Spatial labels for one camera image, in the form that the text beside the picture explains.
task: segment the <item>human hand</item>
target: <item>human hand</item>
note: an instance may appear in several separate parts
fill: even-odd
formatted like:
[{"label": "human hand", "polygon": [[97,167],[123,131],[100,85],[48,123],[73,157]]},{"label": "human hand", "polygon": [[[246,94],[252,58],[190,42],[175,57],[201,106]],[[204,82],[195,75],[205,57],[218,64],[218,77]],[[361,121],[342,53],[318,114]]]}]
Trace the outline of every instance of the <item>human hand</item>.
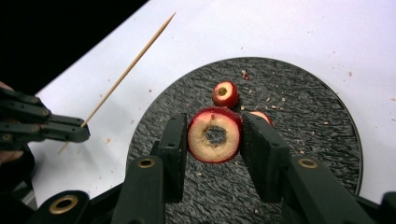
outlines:
[{"label": "human hand", "polygon": [[[0,81],[0,88],[13,91],[13,89],[11,87],[9,87],[6,83],[4,83],[2,81]],[[15,119],[7,119],[7,121],[16,122]],[[21,150],[8,151],[8,150],[4,150],[4,149],[2,150],[2,148],[0,148],[0,166],[3,163],[17,160],[18,158],[21,157],[22,154],[23,154],[23,151],[21,151]]]}]

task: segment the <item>round cutting board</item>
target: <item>round cutting board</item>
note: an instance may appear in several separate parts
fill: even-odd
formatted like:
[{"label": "round cutting board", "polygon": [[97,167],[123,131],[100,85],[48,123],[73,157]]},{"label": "round cutting board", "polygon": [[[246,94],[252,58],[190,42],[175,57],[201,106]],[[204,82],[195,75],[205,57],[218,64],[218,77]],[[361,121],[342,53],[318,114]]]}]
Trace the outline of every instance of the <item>round cutting board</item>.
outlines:
[{"label": "round cutting board", "polygon": [[[238,87],[236,112],[264,112],[289,143],[292,156],[323,161],[347,190],[359,193],[361,141],[345,105],[304,69],[266,58],[214,62],[169,86],[139,121],[127,165],[149,154],[173,115],[187,113],[190,122],[199,109],[213,105],[212,90],[223,80]],[[188,154],[185,175],[183,201],[166,205],[167,223],[283,223],[281,205],[260,201],[240,155],[226,163],[207,164]]]}]

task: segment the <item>white tabletop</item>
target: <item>white tabletop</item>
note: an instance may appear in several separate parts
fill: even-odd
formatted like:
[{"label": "white tabletop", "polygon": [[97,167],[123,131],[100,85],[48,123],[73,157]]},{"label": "white tabletop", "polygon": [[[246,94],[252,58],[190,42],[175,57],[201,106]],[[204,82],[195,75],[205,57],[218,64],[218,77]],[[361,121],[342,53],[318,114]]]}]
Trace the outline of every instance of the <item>white tabletop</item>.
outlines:
[{"label": "white tabletop", "polygon": [[361,138],[361,196],[396,190],[395,1],[148,1],[37,96],[54,114],[87,118],[159,27],[176,16],[88,123],[82,144],[31,143],[37,204],[69,189],[93,198],[123,181],[139,120],[178,78],[216,61],[272,58],[338,93]]}]

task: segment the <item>hole in apple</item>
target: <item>hole in apple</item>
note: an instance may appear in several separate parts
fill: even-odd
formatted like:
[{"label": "hole in apple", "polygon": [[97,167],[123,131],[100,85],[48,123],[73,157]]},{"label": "hole in apple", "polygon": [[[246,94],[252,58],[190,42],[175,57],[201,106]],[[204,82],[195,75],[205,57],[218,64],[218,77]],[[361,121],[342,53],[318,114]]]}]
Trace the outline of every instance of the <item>hole in apple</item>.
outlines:
[{"label": "hole in apple", "polygon": [[211,126],[205,130],[205,136],[211,144],[221,144],[226,140],[226,131],[219,126]]},{"label": "hole in apple", "polygon": [[221,87],[220,89],[219,89],[219,95],[220,96],[223,96],[223,95],[225,95],[227,93],[227,89],[225,89],[224,87]]}]

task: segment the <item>red apple skin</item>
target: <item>red apple skin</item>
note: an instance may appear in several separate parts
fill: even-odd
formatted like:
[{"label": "red apple skin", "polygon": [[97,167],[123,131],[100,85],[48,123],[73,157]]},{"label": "red apple skin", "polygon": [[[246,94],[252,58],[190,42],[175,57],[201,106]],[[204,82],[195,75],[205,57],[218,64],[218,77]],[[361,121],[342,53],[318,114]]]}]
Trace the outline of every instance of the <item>red apple skin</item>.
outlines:
[{"label": "red apple skin", "polygon": [[264,114],[263,112],[257,111],[257,110],[256,110],[256,111],[250,111],[249,113],[262,117],[263,119],[267,120],[267,122],[268,122],[271,126],[274,127],[274,124],[273,124],[273,122],[271,121],[271,119],[270,119],[266,114]]},{"label": "red apple skin", "polygon": [[212,101],[216,106],[233,108],[239,100],[239,93],[236,85],[231,81],[223,81],[213,88]]},{"label": "red apple skin", "polygon": [[[210,143],[205,136],[209,127],[219,126],[226,132],[226,141]],[[205,163],[223,163],[232,160],[242,141],[242,120],[231,109],[209,106],[196,113],[188,127],[188,145],[191,155]]]}]

